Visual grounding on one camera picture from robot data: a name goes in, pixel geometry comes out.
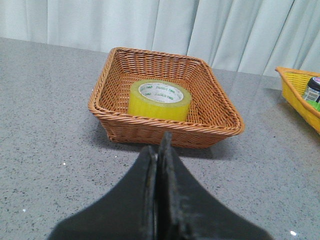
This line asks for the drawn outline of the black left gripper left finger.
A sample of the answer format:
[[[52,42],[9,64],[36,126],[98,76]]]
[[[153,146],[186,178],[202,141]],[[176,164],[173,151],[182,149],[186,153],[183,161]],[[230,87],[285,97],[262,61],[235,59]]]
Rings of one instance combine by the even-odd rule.
[[[157,160],[145,146],[126,175],[100,200],[61,221],[50,240],[153,240]]]

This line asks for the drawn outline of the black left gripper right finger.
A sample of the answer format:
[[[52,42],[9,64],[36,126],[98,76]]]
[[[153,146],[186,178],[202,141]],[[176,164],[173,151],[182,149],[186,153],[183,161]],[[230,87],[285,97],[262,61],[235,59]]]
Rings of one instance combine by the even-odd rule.
[[[214,198],[194,178],[165,132],[157,159],[157,237],[160,240],[270,240],[263,228]]]

